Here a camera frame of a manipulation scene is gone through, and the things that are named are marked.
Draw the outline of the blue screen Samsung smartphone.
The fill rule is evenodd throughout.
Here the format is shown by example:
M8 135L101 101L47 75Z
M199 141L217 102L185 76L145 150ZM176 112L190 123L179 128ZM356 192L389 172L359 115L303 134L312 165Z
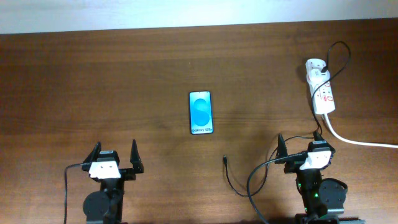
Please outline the blue screen Samsung smartphone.
M189 105L191 134L212 134L214 127L211 93L209 91L190 92Z

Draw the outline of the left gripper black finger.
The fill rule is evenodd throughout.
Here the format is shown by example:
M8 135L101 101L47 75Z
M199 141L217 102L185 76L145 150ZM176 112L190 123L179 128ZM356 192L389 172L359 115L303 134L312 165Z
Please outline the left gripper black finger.
M89 153L89 155L86 157L86 159L83 161L84 164L94 162L98 158L98 154L101 151L101 143L98 141L93 150Z
M137 142L135 139L132 141L130 163L132 164L133 169L142 169L143 168L143 163L142 163L141 157L138 153Z

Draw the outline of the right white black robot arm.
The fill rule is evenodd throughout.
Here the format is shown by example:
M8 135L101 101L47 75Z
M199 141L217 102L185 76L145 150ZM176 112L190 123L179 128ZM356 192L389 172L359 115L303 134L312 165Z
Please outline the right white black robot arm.
M278 135L276 163L284 165L286 174L296 174L296 188L301 195L305 213L296 214L295 223L365 223L359 218L340 218L348 192L346 183L322 177L321 171L331 165L335 149L317 132L308 148L289 155L287 140Z

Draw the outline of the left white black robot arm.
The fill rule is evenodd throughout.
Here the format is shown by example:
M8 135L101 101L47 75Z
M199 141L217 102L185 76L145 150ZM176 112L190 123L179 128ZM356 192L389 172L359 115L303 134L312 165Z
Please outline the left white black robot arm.
M144 172L144 166L132 141L130 168L120 168L116 151L103 151L98 142L83 161L82 170L100 184L98 191L90 193L83 202L87 223L121 223L123 214L124 185Z

